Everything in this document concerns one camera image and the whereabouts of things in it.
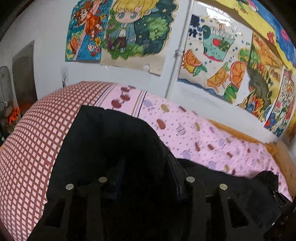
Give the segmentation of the black large jacket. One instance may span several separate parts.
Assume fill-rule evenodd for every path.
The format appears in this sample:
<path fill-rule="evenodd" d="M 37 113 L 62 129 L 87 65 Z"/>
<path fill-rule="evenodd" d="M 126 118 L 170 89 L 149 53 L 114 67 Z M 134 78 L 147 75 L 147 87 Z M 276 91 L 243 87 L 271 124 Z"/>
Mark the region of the black large jacket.
<path fill-rule="evenodd" d="M 176 158 L 142 120 L 83 106 L 53 166 L 45 209 L 67 181 L 101 176 L 108 179 L 102 205 L 109 240 L 178 240 L 178 178 L 192 176 L 208 184 L 233 177 Z M 293 237 L 295 202 L 276 191 L 271 172 L 263 171 L 251 179 L 266 187 L 263 240 Z"/>

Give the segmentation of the red white checkered quilt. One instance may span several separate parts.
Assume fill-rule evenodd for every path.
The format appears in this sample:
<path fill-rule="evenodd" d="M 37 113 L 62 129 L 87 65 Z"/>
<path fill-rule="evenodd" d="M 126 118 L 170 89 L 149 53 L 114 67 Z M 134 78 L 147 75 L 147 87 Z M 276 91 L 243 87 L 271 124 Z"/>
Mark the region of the red white checkered quilt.
<path fill-rule="evenodd" d="M 13 240 L 26 240 L 41 218 L 53 165 L 80 107 L 93 106 L 111 86 L 83 81 L 50 93 L 1 146 L 1 224 Z"/>

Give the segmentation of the pink apple print bedsheet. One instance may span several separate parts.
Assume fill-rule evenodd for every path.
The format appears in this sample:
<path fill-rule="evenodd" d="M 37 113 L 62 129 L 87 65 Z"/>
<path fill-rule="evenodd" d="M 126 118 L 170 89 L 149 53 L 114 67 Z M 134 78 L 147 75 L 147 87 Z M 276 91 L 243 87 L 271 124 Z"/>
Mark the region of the pink apple print bedsheet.
<path fill-rule="evenodd" d="M 108 84 L 93 103 L 145 121 L 176 158 L 240 177 L 272 171 L 279 192 L 293 199 L 284 174 L 262 143 L 234 137 L 194 111 L 128 85 Z"/>

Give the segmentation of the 2024 dragon drawing poster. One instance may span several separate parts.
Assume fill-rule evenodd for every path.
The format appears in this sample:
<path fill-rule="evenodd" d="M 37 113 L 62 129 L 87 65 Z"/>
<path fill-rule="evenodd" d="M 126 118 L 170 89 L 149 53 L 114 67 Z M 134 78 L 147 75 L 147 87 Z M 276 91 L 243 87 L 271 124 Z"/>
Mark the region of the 2024 dragon drawing poster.
<path fill-rule="evenodd" d="M 295 82 L 292 73 L 283 68 L 280 92 L 264 127 L 279 138 L 288 125 L 295 104 Z"/>

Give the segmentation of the standing electric fan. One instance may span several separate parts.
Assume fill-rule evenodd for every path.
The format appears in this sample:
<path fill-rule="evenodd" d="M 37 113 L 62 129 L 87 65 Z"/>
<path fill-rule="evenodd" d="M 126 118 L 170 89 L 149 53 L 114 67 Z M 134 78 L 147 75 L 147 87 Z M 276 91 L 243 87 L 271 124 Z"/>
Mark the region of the standing electric fan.
<path fill-rule="evenodd" d="M 10 72 L 7 66 L 1 66 L 0 73 L 1 118 L 6 118 L 14 108 L 14 96 L 11 86 Z"/>

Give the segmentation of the autumn field drawing poster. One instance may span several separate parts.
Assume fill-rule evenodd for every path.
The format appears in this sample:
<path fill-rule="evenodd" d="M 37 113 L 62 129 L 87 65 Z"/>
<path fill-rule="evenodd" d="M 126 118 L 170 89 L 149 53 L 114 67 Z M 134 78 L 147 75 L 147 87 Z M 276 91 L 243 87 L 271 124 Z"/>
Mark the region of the autumn field drawing poster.
<path fill-rule="evenodd" d="M 261 122 L 266 121 L 280 90 L 282 68 L 281 59 L 265 40 L 254 32 L 237 105 Z"/>

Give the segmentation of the fruit juice drawing poster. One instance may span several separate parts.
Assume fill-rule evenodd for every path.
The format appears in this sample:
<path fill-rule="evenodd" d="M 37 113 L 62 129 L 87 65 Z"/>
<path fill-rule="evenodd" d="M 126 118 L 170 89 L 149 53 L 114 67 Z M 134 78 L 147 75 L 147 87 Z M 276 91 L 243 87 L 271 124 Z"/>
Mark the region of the fruit juice drawing poster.
<path fill-rule="evenodd" d="M 196 2 L 178 81 L 234 103 L 249 60 L 252 34 L 224 11 Z"/>

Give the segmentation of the orange girl drawing poster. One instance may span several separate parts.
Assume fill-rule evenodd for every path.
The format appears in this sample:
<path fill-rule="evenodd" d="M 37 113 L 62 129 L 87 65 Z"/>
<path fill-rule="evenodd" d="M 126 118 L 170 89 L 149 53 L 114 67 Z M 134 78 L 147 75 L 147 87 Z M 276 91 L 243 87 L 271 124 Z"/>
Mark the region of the orange girl drawing poster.
<path fill-rule="evenodd" d="M 79 1 L 69 21 L 65 61 L 100 61 L 110 8 L 113 1 Z"/>

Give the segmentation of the blond boy drawing poster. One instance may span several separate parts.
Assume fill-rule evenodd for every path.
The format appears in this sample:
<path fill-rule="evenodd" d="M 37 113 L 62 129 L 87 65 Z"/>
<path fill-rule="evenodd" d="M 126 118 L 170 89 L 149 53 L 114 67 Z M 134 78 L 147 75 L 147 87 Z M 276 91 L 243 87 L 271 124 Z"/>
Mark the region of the blond boy drawing poster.
<path fill-rule="evenodd" d="M 177 1 L 113 1 L 101 63 L 161 75 Z"/>

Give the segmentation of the underwater jellyfish drawing poster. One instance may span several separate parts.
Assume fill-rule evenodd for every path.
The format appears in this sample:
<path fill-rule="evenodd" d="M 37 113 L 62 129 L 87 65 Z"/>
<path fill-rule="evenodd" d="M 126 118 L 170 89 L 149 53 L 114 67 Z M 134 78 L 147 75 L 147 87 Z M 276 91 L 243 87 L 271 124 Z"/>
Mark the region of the underwater jellyfish drawing poster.
<path fill-rule="evenodd" d="M 218 1 L 227 8 L 234 9 L 254 30 L 273 44 L 285 66 L 295 71 L 295 46 L 287 32 L 259 1 Z"/>

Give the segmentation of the hanging keychain on wall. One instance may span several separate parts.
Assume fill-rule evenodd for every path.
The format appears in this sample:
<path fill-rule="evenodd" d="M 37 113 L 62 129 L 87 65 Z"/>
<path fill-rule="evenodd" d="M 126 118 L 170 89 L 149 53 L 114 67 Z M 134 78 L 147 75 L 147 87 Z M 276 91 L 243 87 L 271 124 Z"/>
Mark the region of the hanging keychain on wall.
<path fill-rule="evenodd" d="M 61 68 L 61 76 L 62 76 L 62 87 L 66 87 L 69 82 L 67 66 Z"/>

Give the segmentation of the white wall pipe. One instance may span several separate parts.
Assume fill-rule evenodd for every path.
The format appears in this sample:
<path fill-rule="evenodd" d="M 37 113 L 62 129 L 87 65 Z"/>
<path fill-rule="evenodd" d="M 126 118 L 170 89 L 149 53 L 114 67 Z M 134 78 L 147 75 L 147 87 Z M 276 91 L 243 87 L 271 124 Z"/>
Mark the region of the white wall pipe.
<path fill-rule="evenodd" d="M 188 35 L 188 29 L 189 29 L 189 25 L 190 25 L 190 21 L 191 21 L 191 15 L 192 15 L 193 7 L 194 7 L 194 2 L 195 2 L 194 0 L 189 1 L 189 5 L 187 8 L 186 17 L 185 17 L 185 22 L 184 22 L 183 29 L 182 29 L 180 43 L 179 43 L 178 49 L 175 51 L 175 63 L 174 63 L 174 67 L 172 69 L 172 73 L 170 76 L 168 88 L 166 90 L 166 95 L 165 95 L 166 99 L 170 99 L 171 94 L 173 92 L 174 85 L 178 80 L 179 71 L 181 68 L 181 63 L 182 63 L 183 55 L 185 52 L 186 39 L 187 39 L 187 35 Z"/>

